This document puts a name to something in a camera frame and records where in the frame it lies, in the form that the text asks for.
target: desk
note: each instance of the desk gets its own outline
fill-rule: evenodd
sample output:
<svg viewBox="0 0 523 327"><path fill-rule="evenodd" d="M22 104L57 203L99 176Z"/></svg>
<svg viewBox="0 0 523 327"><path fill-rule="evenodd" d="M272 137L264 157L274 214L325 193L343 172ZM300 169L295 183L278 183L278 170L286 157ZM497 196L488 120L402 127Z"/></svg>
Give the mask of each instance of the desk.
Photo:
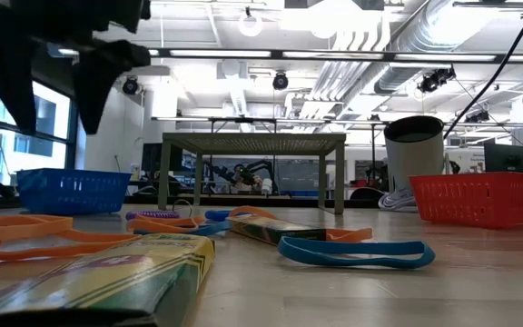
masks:
<svg viewBox="0 0 523 327"><path fill-rule="evenodd" d="M249 133L163 133L161 171L169 171L171 145L196 154L193 204L199 205L202 191L203 155L315 155L319 157L318 206L324 208L326 155L336 153L334 213L344 212L344 142L346 134L249 134ZM159 209L165 210L169 196L166 174L161 174Z"/></svg>

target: wooden surface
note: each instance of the wooden surface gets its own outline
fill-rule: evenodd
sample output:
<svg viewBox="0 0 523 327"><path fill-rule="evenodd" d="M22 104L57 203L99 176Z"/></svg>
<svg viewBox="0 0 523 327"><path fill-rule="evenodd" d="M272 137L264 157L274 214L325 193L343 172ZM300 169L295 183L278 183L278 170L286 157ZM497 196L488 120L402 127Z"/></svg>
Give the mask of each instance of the wooden surface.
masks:
<svg viewBox="0 0 523 327"><path fill-rule="evenodd" d="M126 205L120 216L82 217L75 225L123 232L124 213L139 209L154 206ZM372 227L378 241L424 240L437 259L414 272L311 267L268 244L215 235L217 257L187 326L523 326L523 228L434 225L417 214L371 209L347 209L343 217L320 209L269 210L293 223ZM65 261L0 264L0 288Z"/></svg>

